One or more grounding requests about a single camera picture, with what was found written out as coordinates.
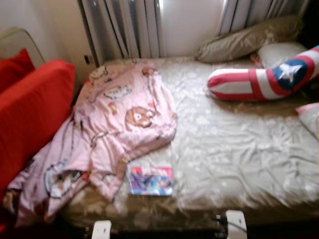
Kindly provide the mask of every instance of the pink cartoon blanket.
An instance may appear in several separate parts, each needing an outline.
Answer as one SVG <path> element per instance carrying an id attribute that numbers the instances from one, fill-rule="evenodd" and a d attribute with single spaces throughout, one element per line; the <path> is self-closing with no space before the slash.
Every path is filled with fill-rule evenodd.
<path id="1" fill-rule="evenodd" d="M 90 79 L 90 94 L 8 185 L 16 226 L 51 221 L 88 183 L 113 200 L 127 164 L 172 140 L 173 99 L 151 63 L 102 66 Z"/>

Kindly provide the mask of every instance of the captain america pillow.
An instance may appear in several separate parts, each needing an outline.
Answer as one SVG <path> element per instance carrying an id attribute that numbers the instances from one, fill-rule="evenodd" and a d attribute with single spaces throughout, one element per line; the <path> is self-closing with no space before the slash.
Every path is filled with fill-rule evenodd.
<path id="1" fill-rule="evenodd" d="M 319 46 L 273 69 L 220 69 L 207 86 L 213 97 L 233 101 L 265 101 L 298 91 L 319 74 Z"/>

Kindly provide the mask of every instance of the white curtain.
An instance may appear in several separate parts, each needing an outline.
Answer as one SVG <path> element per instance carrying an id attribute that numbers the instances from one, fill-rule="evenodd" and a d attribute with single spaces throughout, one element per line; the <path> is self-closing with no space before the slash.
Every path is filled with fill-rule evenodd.
<path id="1" fill-rule="evenodd" d="M 163 55 L 158 0 L 82 0 L 98 64 Z"/>
<path id="2" fill-rule="evenodd" d="M 238 31 L 264 20 L 305 12 L 309 0 L 226 0 L 219 34 Z"/>

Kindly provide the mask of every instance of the magazine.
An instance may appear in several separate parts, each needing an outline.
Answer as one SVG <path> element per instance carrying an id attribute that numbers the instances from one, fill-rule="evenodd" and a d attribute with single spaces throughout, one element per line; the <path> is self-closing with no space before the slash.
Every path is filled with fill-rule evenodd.
<path id="1" fill-rule="evenodd" d="M 130 194 L 169 196 L 172 193 L 170 167 L 132 167 Z"/>

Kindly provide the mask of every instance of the mattress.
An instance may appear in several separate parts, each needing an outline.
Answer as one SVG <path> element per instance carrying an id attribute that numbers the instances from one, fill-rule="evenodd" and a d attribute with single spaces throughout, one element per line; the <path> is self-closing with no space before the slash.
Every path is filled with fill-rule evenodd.
<path id="1" fill-rule="evenodd" d="M 241 210 L 246 223 L 319 216 L 318 141 L 298 119 L 299 95 L 263 103 L 223 102 L 205 88 L 219 68 L 254 67 L 248 59 L 203 64 L 192 58 L 154 60 L 178 116 L 174 140 L 130 163 L 172 166 L 173 195 L 129 195 L 128 172 L 113 202 L 87 186 L 60 215 L 77 227 L 111 220 L 119 231 L 208 229 L 212 218 Z M 117 60 L 107 64 L 132 64 Z M 83 87 L 78 102 L 90 92 Z"/>

